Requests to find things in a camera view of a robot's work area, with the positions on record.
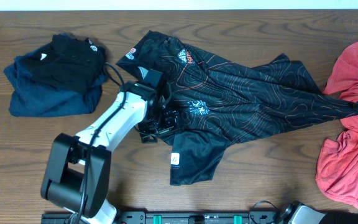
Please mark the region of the black orange patterned jersey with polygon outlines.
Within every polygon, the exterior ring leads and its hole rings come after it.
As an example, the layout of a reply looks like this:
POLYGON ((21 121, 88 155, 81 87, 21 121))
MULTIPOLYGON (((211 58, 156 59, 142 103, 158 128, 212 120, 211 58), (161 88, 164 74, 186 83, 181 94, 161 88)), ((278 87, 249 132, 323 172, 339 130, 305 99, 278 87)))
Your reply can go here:
POLYGON ((355 103, 325 96, 303 63, 285 54, 246 67, 150 31, 117 64, 138 80, 156 70, 168 82, 168 107, 182 126, 164 137, 172 185, 211 180, 231 145, 357 113, 355 103))

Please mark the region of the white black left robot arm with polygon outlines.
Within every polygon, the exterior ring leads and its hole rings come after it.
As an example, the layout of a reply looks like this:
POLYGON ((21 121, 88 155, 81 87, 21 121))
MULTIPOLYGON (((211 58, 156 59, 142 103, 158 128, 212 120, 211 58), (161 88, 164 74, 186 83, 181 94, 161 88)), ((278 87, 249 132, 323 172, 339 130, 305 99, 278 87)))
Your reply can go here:
POLYGON ((42 223, 114 223, 118 210, 107 194, 115 148, 132 128, 142 142, 180 130, 180 115, 168 108, 162 92, 160 84, 127 82, 93 124, 54 139, 40 194, 67 213, 44 213, 42 223))

